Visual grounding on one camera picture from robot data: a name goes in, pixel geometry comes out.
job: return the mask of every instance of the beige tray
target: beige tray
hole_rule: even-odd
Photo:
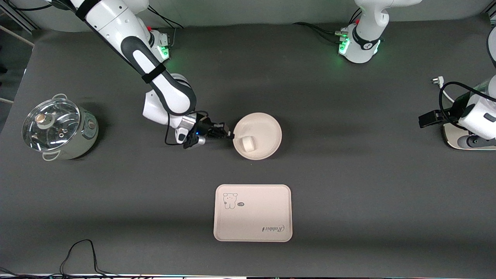
[[[290,240],[291,190],[286,185],[219,186],[215,193],[214,236],[219,241]]]

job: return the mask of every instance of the glass lid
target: glass lid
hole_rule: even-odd
[[[22,137],[34,150],[54,150],[76,134],[80,119],[76,104],[63,98],[51,99],[29,113],[22,126]]]

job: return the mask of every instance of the pot handle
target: pot handle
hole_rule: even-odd
[[[55,151],[55,152],[43,152],[43,156],[42,157],[43,157],[43,160],[45,160],[47,162],[50,162],[50,161],[53,161],[53,160],[57,159],[60,154],[61,154],[61,151],[60,150]]]
[[[63,96],[63,99],[67,99],[67,95],[65,95],[63,93],[60,93],[60,94],[57,94],[57,95],[53,96],[52,99],[60,98],[59,96]]]

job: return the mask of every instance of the black velcro strap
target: black velcro strap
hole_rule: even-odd
[[[165,72],[165,66],[164,64],[160,63],[155,69],[153,69],[150,73],[146,73],[141,78],[146,82],[150,83],[152,82],[158,75],[161,73]]]
[[[90,10],[98,4],[101,0],[86,0],[83,1],[79,9],[76,11],[76,16],[79,17],[82,21],[86,21],[86,15],[90,12]]]
[[[371,49],[373,46],[375,46],[379,40],[380,40],[380,37],[378,39],[375,39],[373,41],[367,41],[365,39],[362,39],[359,35],[358,35],[358,32],[357,32],[357,27],[355,26],[355,28],[353,28],[353,39],[355,39],[355,42],[357,42],[360,47],[362,47],[363,50],[369,50]]]

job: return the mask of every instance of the green led light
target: green led light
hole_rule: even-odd
[[[160,56],[164,60],[167,60],[169,58],[169,48],[168,47],[163,47],[163,46],[157,46],[157,49],[159,50]]]
[[[373,51],[374,54],[377,53],[377,51],[379,50],[379,45],[380,45],[380,40],[379,42],[377,43],[377,46],[375,47],[375,50]]]
[[[348,50],[348,46],[350,46],[350,39],[346,38],[346,41],[344,41],[343,43],[344,43],[344,46],[341,46],[339,48],[339,53],[341,53],[341,54],[345,54],[346,51]]]

